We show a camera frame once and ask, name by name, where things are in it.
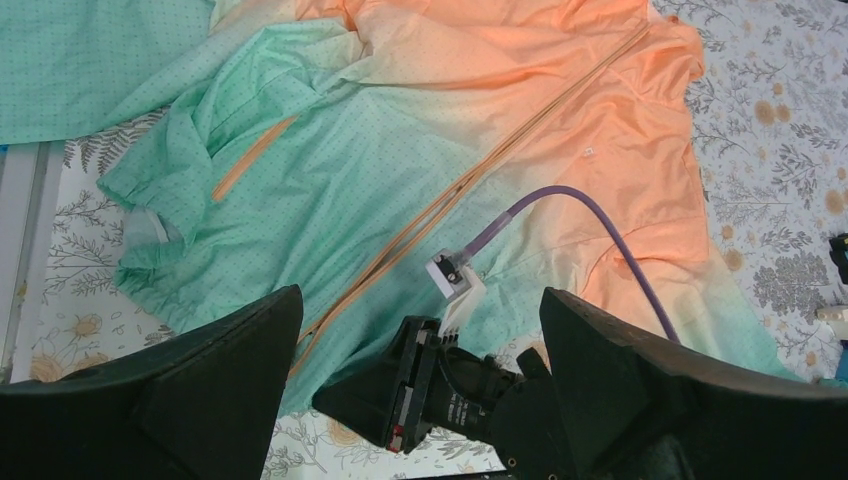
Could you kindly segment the orange and teal jacket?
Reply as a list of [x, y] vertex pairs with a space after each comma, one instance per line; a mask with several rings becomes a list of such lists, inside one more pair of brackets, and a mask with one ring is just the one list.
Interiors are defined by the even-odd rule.
[[425, 272], [513, 202], [588, 194], [683, 343], [785, 376], [709, 231], [688, 87], [697, 30], [648, 1], [5, 1], [1, 138], [166, 114], [99, 180], [115, 287], [183, 333], [304, 298], [282, 411], [438, 315]]

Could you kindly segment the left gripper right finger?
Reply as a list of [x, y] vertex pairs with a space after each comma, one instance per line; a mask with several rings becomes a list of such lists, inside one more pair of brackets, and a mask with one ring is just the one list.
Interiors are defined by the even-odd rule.
[[693, 479], [843, 479], [847, 393], [741, 368], [548, 288], [539, 316], [574, 479], [669, 441]]

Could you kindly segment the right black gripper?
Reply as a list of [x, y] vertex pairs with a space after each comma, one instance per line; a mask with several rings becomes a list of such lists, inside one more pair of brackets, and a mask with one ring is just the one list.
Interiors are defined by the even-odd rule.
[[443, 339], [439, 327], [434, 318], [405, 318], [387, 352], [396, 378], [358, 372], [318, 390], [313, 408], [395, 453], [411, 453], [435, 427], [488, 443], [498, 402], [524, 377], [459, 348], [454, 336]]

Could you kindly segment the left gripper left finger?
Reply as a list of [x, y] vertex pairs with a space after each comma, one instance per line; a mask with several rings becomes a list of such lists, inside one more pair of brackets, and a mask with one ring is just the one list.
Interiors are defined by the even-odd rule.
[[54, 382], [1, 389], [5, 479], [257, 479], [303, 319], [287, 286]]

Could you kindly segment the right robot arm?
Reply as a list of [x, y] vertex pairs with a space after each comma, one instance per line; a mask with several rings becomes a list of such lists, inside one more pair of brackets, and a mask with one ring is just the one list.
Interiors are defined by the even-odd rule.
[[553, 378], [538, 352], [522, 353], [515, 373], [440, 337], [440, 325], [406, 317], [380, 355], [322, 387], [313, 408], [394, 453], [412, 453], [442, 428], [492, 446], [500, 478], [575, 478]]

